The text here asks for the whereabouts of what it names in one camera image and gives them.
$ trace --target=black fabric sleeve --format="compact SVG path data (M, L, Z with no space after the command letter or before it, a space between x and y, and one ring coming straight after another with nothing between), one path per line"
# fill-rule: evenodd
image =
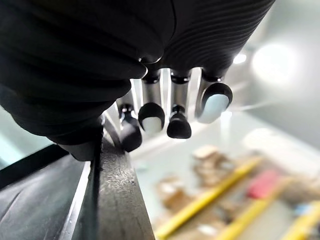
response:
M64 136L145 75L141 60L162 56L174 25L168 0L2 0L0 104L27 131L73 144Z

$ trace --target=yellow beam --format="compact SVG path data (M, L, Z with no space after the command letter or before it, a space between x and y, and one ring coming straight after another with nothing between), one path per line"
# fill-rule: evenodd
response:
M205 206L210 204L217 197L219 197L224 191L230 188L239 179L243 178L246 174L252 171L261 162L261 160L261 157L253 157L245 164L236 168L234 172L227 179L223 180L218 186L213 187L211 190L203 193L199 198L180 210L168 222L160 226L160 228L155 232L155 236L159 240L165 240L183 223L189 220Z
M260 215L290 182L290 178L284 177L274 191L265 199L254 200L248 209L233 223L227 226L214 240L234 240L248 225Z
M320 201L310 203L307 214L298 217L281 240L306 240L309 231L320 220Z

